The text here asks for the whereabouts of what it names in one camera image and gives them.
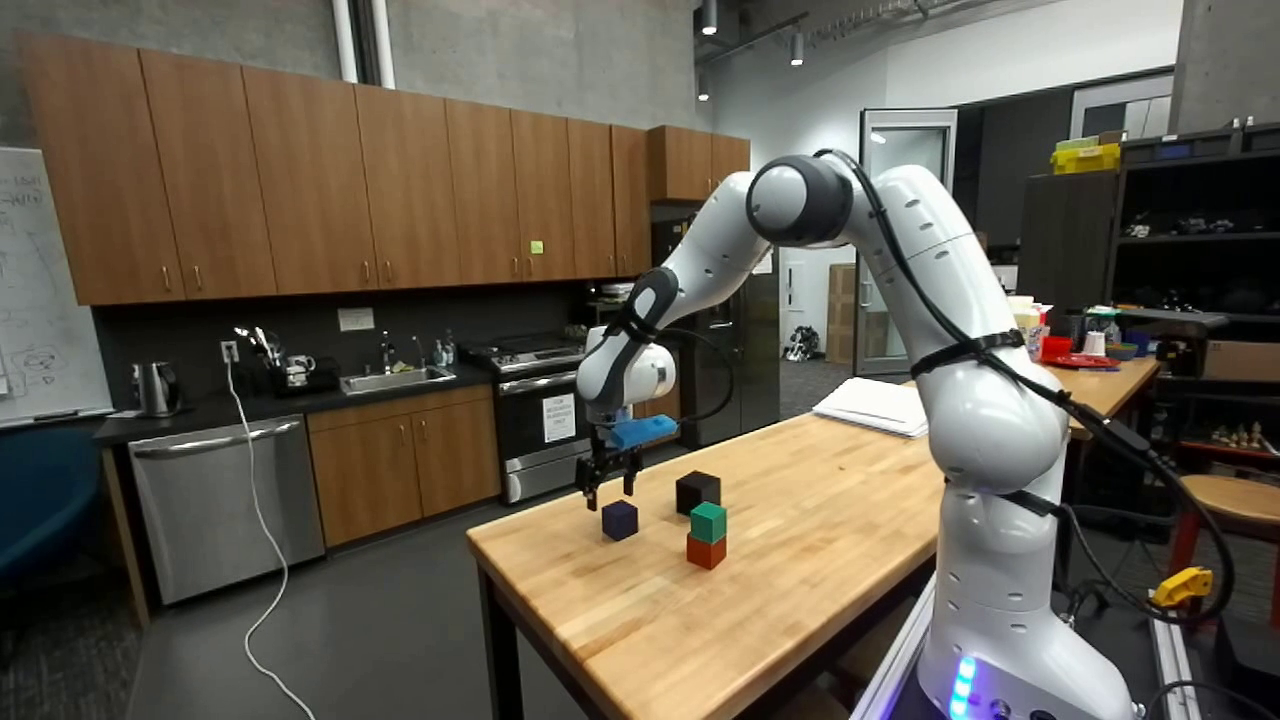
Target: dishwasher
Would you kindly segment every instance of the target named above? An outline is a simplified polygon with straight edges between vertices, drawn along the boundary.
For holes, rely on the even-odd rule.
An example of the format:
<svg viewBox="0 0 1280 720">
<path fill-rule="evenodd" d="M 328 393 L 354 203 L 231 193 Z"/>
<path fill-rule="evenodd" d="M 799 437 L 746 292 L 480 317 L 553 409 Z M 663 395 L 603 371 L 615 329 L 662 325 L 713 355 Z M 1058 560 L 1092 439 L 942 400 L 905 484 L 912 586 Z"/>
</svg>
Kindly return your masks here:
<svg viewBox="0 0 1280 720">
<path fill-rule="evenodd" d="M 313 451 L 301 417 L 149 437 L 130 446 L 159 602 L 177 606 L 325 558 Z"/>
</svg>

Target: kitchen sink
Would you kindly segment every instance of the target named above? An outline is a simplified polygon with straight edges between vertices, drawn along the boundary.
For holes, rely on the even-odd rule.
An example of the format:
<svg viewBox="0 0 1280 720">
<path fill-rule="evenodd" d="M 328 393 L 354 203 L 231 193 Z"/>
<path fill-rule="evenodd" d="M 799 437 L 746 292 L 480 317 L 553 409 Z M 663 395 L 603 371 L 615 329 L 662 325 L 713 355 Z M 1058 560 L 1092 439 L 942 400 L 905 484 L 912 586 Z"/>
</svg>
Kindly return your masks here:
<svg viewBox="0 0 1280 720">
<path fill-rule="evenodd" d="M 370 378 L 341 378 L 343 395 L 371 395 L 371 393 L 401 393 L 401 387 L 428 387 L 428 386 L 453 386 L 456 371 L 370 371 Z"/>
</svg>

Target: green block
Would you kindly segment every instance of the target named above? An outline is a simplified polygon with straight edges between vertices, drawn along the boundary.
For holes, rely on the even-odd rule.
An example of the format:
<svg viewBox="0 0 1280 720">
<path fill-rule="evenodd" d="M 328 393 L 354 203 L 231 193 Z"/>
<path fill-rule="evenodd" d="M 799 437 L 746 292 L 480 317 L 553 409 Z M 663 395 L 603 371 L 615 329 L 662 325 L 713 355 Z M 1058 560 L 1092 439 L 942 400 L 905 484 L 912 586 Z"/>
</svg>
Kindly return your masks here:
<svg viewBox="0 0 1280 720">
<path fill-rule="evenodd" d="M 723 503 L 695 503 L 695 507 L 687 511 L 687 533 L 694 533 L 694 539 L 699 539 L 699 545 L 721 545 L 721 539 L 730 538 L 730 511 L 723 511 Z"/>
</svg>

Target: backsplash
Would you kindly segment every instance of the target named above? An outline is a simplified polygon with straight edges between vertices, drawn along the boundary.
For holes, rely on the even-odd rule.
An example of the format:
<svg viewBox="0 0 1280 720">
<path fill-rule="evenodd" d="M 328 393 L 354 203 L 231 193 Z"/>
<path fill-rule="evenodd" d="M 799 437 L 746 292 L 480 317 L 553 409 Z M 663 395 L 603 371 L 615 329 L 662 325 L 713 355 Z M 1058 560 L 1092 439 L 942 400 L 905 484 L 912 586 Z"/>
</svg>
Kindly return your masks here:
<svg viewBox="0 0 1280 720">
<path fill-rule="evenodd" d="M 116 409 L 135 409 L 134 363 L 174 361 L 192 405 L 224 393 L 222 339 L 231 329 L 263 329 L 273 346 L 301 355 L 325 355 L 341 371 L 379 363 L 379 334 L 389 329 L 401 355 L 414 361 L 414 338 L 438 339 L 453 334 L 460 346 L 518 334 L 560 334 L 572 322 L 578 284 L 528 289 L 447 289 L 447 292 L 379 292 L 379 298 L 288 298 L 288 301 L 224 301 L 224 306 L 149 306 L 96 310 L 101 353 Z M 371 310 L 371 334 L 341 334 L 341 310 Z"/>
</svg>

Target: whiteboard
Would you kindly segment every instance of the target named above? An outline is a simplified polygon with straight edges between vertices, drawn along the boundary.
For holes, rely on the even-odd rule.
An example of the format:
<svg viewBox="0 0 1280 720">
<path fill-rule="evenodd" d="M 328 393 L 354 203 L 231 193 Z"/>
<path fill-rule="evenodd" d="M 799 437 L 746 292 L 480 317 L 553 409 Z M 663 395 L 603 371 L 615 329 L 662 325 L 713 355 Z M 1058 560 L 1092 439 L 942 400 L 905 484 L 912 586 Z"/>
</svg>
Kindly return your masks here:
<svg viewBox="0 0 1280 720">
<path fill-rule="evenodd" d="M 94 313 L 78 306 L 36 149 L 0 149 L 0 423 L 110 411 Z"/>
</svg>

